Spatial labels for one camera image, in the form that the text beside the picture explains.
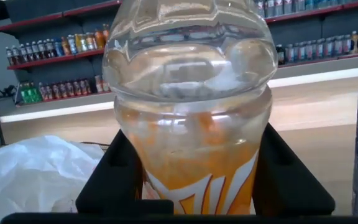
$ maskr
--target green bottle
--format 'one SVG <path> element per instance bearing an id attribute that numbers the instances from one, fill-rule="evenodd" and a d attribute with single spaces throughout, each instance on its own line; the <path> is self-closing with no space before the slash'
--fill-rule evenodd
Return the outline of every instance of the green bottle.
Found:
<path id="1" fill-rule="evenodd" d="M 25 89 L 27 90 L 29 103 L 35 103 L 36 101 L 34 100 L 34 91 L 32 90 L 30 83 L 25 84 Z"/>
<path id="2" fill-rule="evenodd" d="M 40 95 L 36 89 L 36 87 L 34 86 L 34 82 L 30 83 L 30 90 L 32 92 L 31 96 L 32 96 L 32 100 L 34 103 L 37 103 L 40 101 Z"/>
<path id="3" fill-rule="evenodd" d="M 26 85 L 20 84 L 20 93 L 22 95 L 24 103 L 29 103 L 29 96 L 27 94 Z"/>

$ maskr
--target bottle row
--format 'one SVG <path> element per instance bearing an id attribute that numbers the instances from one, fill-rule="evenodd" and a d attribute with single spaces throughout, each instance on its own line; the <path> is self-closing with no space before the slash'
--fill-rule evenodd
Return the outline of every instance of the bottle row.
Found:
<path id="1" fill-rule="evenodd" d="M 285 48 L 278 44 L 276 50 L 279 65 L 358 54 L 358 34 L 353 31 L 351 35 L 288 44 Z"/>
<path id="2" fill-rule="evenodd" d="M 324 9 L 358 0 L 255 0 L 258 14 L 263 18 L 282 16 L 297 12 Z"/>
<path id="3" fill-rule="evenodd" d="M 95 76 L 94 80 L 72 80 L 50 85 L 44 85 L 41 82 L 38 86 L 35 86 L 33 82 L 20 84 L 20 93 L 24 104 L 61 100 L 75 96 L 87 96 L 94 93 L 107 92 L 110 92 L 110 88 L 101 75 Z"/>
<path id="4" fill-rule="evenodd" d="M 77 54 L 89 50 L 104 49 L 109 36 L 109 25 L 103 24 L 103 31 L 74 34 L 67 37 L 33 41 L 20 44 L 20 47 L 6 47 L 6 56 L 10 65 Z"/>

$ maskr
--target clear plastic bottle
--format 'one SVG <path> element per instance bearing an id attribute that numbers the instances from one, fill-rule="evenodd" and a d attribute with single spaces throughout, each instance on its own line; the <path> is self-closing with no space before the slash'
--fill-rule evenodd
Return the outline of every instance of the clear plastic bottle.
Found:
<path id="1" fill-rule="evenodd" d="M 172 200 L 175 213 L 249 213 L 278 57 L 255 4 L 241 3 L 125 0 L 112 24 L 103 76 L 116 119 L 145 187 Z M 160 41 L 179 32 L 209 35 Z"/>
<path id="2" fill-rule="evenodd" d="M 265 1 L 265 16 L 266 16 L 266 18 L 275 16 L 274 2 L 275 2 L 275 0 L 266 0 Z"/>
<path id="3" fill-rule="evenodd" d="M 265 17 L 265 3 L 264 0 L 257 0 L 256 5 L 258 6 L 258 14 L 264 18 Z"/>
<path id="4" fill-rule="evenodd" d="M 274 14 L 275 16 L 282 16 L 284 14 L 283 0 L 274 0 Z"/>

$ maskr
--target bottle label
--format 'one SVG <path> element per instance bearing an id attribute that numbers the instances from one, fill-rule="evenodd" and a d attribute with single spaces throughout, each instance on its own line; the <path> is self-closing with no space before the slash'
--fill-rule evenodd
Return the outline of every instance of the bottle label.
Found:
<path id="1" fill-rule="evenodd" d="M 17 49 L 12 49 L 13 56 L 19 56 L 19 51 Z"/>
<path id="2" fill-rule="evenodd" d="M 37 45 L 33 45 L 32 47 L 31 47 L 31 49 L 32 49 L 32 51 L 34 52 L 34 53 L 38 53 L 40 50 L 38 49 L 38 46 Z"/>
<path id="3" fill-rule="evenodd" d="M 26 55 L 26 54 L 27 54 L 27 51 L 25 51 L 25 48 L 21 48 L 21 49 L 20 49 L 20 52 L 21 52 L 22 55 Z"/>
<path id="4" fill-rule="evenodd" d="M 267 7 L 274 7 L 274 0 L 268 0 Z"/>
<path id="5" fill-rule="evenodd" d="M 31 47 L 25 47 L 28 54 L 32 54 L 32 48 Z"/>

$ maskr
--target orange bottle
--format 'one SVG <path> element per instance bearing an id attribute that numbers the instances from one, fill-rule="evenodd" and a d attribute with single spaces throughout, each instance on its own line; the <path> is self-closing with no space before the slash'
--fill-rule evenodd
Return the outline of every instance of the orange bottle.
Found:
<path id="1" fill-rule="evenodd" d="M 94 37 L 96 39 L 96 46 L 98 47 L 98 49 L 104 49 L 104 46 L 106 45 L 106 41 L 104 39 L 103 33 L 96 29 L 96 32 L 94 33 Z"/>
<path id="2" fill-rule="evenodd" d="M 71 55 L 70 44 L 68 43 L 66 37 L 62 37 L 62 47 L 65 55 Z"/>
<path id="3" fill-rule="evenodd" d="M 107 42 L 107 40 L 109 39 L 109 25 L 108 24 L 103 24 L 103 35 L 104 35 L 104 41 Z"/>

